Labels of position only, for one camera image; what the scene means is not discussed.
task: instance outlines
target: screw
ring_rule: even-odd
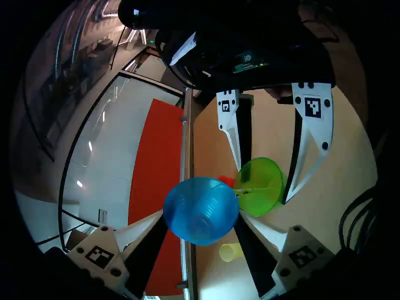
[[[279,275],[282,277],[289,276],[291,274],[291,271],[288,268],[283,268],[280,272]]]
[[[119,277],[122,274],[122,272],[119,269],[117,269],[116,267],[113,267],[109,272],[111,273],[112,276],[115,276],[115,277]]]

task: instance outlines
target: ceiling light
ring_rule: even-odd
[[[128,37],[126,38],[126,41],[125,41],[125,42],[129,42],[129,41],[130,41],[132,35],[135,34],[135,31],[136,31],[136,30],[133,30],[133,29],[132,29],[132,30],[129,32],[129,35],[128,35]]]
[[[128,66],[125,68],[125,71],[127,71],[130,67],[132,67],[132,65],[135,63],[135,59],[132,60],[132,62],[130,64],[128,64]]]
[[[135,33],[136,33],[137,30],[132,30],[132,31],[133,31],[133,33],[132,33],[132,36],[129,39],[129,43],[132,42],[132,39],[134,38]]]
[[[146,45],[146,44],[147,44],[147,41],[146,41],[146,31],[145,31],[144,29],[142,29],[142,30],[140,31],[140,33],[141,33],[141,41],[142,41],[143,45]]]

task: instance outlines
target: yellow plastic cup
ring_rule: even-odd
[[[219,256],[224,262],[229,263],[237,258],[243,257],[244,254],[241,244],[235,242],[231,244],[223,244],[219,247]]]

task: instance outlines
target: hand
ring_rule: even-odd
[[[284,87],[269,87],[264,89],[268,94],[275,98],[278,103],[281,97],[288,97],[292,95],[292,88],[289,86]]]

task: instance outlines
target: black cable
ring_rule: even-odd
[[[370,202],[368,202],[359,212],[358,214],[355,216],[353,222],[351,222],[350,228],[348,229],[348,233],[347,233],[347,248],[350,248],[350,240],[352,239],[352,233],[354,230],[354,227],[356,226],[356,224],[358,223],[358,221],[372,208],[372,206],[374,205],[374,201],[371,200]]]
[[[318,19],[316,19],[316,20],[304,20],[301,23],[302,24],[305,24],[305,23],[322,24],[330,31],[330,33],[332,33],[334,35],[335,38],[331,38],[331,37],[320,37],[320,38],[318,38],[322,43],[326,43],[326,42],[339,43],[340,42],[340,39],[337,36],[337,34],[326,23],[324,23],[324,22],[322,22],[322,21],[320,21]]]
[[[176,63],[176,69],[179,71],[180,74],[182,74],[183,78],[189,80],[189,82],[194,82],[194,79],[192,75],[189,73],[188,69],[181,65],[180,63]]]
[[[360,204],[364,203],[365,201],[368,201],[369,199],[371,199],[373,197],[376,189],[377,189],[377,184],[374,185],[373,187],[370,187],[366,191],[364,191],[352,203],[350,203],[350,205],[345,209],[343,215],[341,216],[340,222],[339,222],[339,241],[340,241],[340,247],[342,249],[344,249],[346,247],[345,237],[344,237],[344,232],[343,232],[343,227],[344,227],[346,218],[356,207],[358,207]]]
[[[360,250],[365,246],[371,234],[371,231],[373,231],[372,229],[374,228],[376,217],[377,217],[377,210],[374,207],[366,214],[364,220],[362,221],[362,225],[359,230],[358,238],[354,247],[354,251],[356,253],[359,253]]]
[[[25,106],[25,111],[26,111],[26,116],[28,118],[28,122],[30,124],[30,127],[33,130],[33,134],[35,135],[42,151],[47,155],[47,157],[54,163],[55,159],[54,157],[50,154],[50,152],[47,150],[45,147],[45,144],[43,144],[42,139],[39,136],[38,130],[35,127],[34,120],[32,119],[31,112],[28,107],[28,98],[27,98],[27,82],[26,82],[26,70],[23,70],[22,72],[22,100],[23,100],[23,105]]]
[[[67,231],[63,232],[63,233],[62,233],[62,236],[64,236],[65,234],[67,234],[67,233],[69,233],[69,232],[71,232],[71,231],[73,231],[74,229],[77,229],[78,227],[81,227],[81,226],[84,225],[84,224],[86,224],[86,223],[82,223],[82,224],[80,224],[80,225],[78,225],[78,226],[75,226],[74,228],[71,228],[70,230],[67,230]],[[52,237],[49,237],[49,238],[47,238],[47,239],[38,241],[38,242],[36,242],[35,244],[36,244],[36,246],[40,246],[40,245],[46,244],[46,243],[48,243],[48,242],[51,242],[52,240],[58,239],[59,237],[60,237],[60,235],[57,234],[57,235],[52,236]]]

